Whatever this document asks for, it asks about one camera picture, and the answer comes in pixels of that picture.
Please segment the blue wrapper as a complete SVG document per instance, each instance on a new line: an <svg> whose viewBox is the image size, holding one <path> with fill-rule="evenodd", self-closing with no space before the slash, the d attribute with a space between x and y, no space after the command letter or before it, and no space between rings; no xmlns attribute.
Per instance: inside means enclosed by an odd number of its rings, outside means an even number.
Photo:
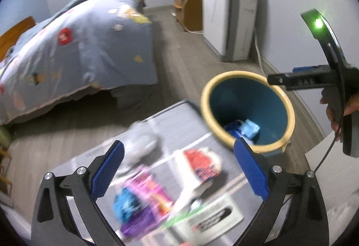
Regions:
<svg viewBox="0 0 359 246"><path fill-rule="evenodd" d="M116 219L125 224L141 209L139 199L128 188L122 188L114 198L113 212Z"/></svg>

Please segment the light blue face mask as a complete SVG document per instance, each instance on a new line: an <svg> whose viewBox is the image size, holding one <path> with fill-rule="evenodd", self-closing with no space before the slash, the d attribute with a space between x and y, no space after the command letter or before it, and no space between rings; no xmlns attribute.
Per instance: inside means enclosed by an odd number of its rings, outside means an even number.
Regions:
<svg viewBox="0 0 359 246"><path fill-rule="evenodd" d="M242 124L240 124L239 131L241 135L251 140L258 135L260 131L260 126L252 122L251 120L247 119L244 122L242 122Z"/></svg>

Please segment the red white snack wrapper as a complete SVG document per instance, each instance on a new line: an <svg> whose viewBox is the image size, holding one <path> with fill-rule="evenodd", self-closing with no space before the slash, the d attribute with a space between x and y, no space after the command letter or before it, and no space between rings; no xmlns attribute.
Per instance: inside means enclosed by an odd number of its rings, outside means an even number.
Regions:
<svg viewBox="0 0 359 246"><path fill-rule="evenodd" d="M184 151L184 156L192 172L203 183L217 177L222 172L221 157L208 147L188 149Z"/></svg>

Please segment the blue wet wipes package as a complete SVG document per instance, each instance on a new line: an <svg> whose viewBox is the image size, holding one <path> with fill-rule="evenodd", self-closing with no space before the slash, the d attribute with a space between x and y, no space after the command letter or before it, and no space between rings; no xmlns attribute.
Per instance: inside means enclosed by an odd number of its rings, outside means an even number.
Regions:
<svg viewBox="0 0 359 246"><path fill-rule="evenodd" d="M244 134L243 130L241 129L241 126L243 124L243 121L241 120L235 120L227 125L224 126L224 130L229 133L234 138L242 138L246 135Z"/></svg>

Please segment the yellow teal trash bin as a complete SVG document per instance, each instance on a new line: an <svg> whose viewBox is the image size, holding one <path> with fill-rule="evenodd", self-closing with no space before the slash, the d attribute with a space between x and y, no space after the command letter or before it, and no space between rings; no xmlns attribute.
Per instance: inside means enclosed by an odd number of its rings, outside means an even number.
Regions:
<svg viewBox="0 0 359 246"><path fill-rule="evenodd" d="M284 153L295 128L295 111L283 89L260 74L228 71L212 78L201 93L201 115L229 149L236 138L225 130L234 121L250 120L260 129L251 149L265 157Z"/></svg>

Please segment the purple tube with white cap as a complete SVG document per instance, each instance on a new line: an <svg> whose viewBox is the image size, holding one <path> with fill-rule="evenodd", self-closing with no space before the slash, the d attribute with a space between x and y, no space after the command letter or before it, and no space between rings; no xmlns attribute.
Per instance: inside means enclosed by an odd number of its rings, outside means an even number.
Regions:
<svg viewBox="0 0 359 246"><path fill-rule="evenodd" d="M129 222L122 224L120 233L128 239L140 239L160 226L162 214L159 202L151 202L141 207Z"/></svg>

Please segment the pink snack wrapper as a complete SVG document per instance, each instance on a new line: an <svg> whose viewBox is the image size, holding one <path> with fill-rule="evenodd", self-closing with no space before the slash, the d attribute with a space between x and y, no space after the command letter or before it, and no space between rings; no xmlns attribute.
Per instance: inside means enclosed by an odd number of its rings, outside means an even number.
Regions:
<svg viewBox="0 0 359 246"><path fill-rule="evenodd" d="M151 207L158 222L166 220L172 212L174 205L172 197L157 182L148 166L140 165L134 175L124 181L124 187Z"/></svg>

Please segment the green waste basket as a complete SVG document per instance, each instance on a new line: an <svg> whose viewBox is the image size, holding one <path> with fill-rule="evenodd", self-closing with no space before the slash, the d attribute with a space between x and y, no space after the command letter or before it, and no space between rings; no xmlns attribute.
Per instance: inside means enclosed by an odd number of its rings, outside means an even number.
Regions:
<svg viewBox="0 0 359 246"><path fill-rule="evenodd" d="M6 128L6 126L0 126L0 143L5 149L8 149L12 142L12 134Z"/></svg>

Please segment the white green medicine box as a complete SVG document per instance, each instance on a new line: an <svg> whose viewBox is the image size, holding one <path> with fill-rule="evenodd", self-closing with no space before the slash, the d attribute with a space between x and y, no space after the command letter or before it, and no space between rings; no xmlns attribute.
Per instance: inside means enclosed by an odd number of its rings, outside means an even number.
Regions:
<svg viewBox="0 0 359 246"><path fill-rule="evenodd" d="M228 193L164 228L170 245L206 245L242 222L243 214Z"/></svg>

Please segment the clear plastic bag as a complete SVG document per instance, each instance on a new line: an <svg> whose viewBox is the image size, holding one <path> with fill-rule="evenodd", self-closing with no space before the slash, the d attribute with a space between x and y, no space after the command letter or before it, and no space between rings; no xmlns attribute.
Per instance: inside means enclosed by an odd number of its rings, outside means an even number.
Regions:
<svg viewBox="0 0 359 246"><path fill-rule="evenodd" d="M121 137L121 142L125 156L116 172L118 176L128 174L142 164L152 165L163 155L161 137L150 121L134 122Z"/></svg>

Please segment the grey rug with white lines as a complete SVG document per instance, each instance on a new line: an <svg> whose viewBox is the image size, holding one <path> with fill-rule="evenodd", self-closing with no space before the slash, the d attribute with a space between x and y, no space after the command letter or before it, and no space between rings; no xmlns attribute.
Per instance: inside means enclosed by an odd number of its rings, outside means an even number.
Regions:
<svg viewBox="0 0 359 246"><path fill-rule="evenodd" d="M157 134L159 144L154 151L141 161L150 168L150 172L162 185L173 199L180 196L182 184L176 171L173 152L177 150L197 149L208 147L217 153L223 162L222 173L215 178L213 185L202 195L204 202L212 202L221 195L231 195L240 212L243 214L242 222L225 233L223 236L208 243L208 245L233 245L242 232L251 222L262 203L262 199L256 196L243 174L234 153L224 147L204 123L199 111L189 101L178 102L144 121L145 128ZM72 174L80 166L89 166L97 155L103 155L115 140L125 141L130 138L132 130L128 129L119 135L103 142L101 145L86 151L67 162L57 166L51 171L56 176ZM120 224L113 212L114 197L120 192L124 180L134 174L136 169L130 170L126 175L115 177L104 197L97 200L101 212L119 233ZM83 238L92 240L80 217L74 199L68 197L70 209L75 223ZM141 240L126 241L126 245L171 245L160 229L152 231Z"/></svg>

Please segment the white air purifier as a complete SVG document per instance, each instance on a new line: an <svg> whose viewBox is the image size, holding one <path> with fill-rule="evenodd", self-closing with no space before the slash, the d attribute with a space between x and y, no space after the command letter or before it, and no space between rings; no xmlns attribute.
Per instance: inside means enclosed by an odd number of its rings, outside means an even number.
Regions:
<svg viewBox="0 0 359 246"><path fill-rule="evenodd" d="M221 62L249 57L258 0L202 0L203 37Z"/></svg>

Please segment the wooden bedside cabinet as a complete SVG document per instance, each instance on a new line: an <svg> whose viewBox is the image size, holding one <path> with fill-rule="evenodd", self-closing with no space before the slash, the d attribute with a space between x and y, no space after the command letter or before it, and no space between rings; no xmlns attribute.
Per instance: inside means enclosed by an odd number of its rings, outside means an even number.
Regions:
<svg viewBox="0 0 359 246"><path fill-rule="evenodd" d="M203 30L202 0L173 0L176 21L185 32Z"/></svg>

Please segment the wooden bed headboard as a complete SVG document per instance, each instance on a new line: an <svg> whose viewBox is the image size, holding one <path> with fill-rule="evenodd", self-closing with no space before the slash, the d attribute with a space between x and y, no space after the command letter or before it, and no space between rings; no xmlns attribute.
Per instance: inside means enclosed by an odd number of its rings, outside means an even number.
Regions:
<svg viewBox="0 0 359 246"><path fill-rule="evenodd" d="M34 27L36 22L33 17L27 17L11 27L8 31L0 37L0 61L3 61L7 51L12 47L20 38L20 36Z"/></svg>

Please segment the blue cartoon duvet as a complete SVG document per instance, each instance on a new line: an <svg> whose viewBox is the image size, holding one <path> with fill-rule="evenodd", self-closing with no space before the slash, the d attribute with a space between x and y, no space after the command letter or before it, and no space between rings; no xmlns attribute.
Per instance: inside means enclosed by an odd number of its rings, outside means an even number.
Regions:
<svg viewBox="0 0 359 246"><path fill-rule="evenodd" d="M71 0L25 31L1 61L1 124L29 120L71 96L154 85L145 0Z"/></svg>

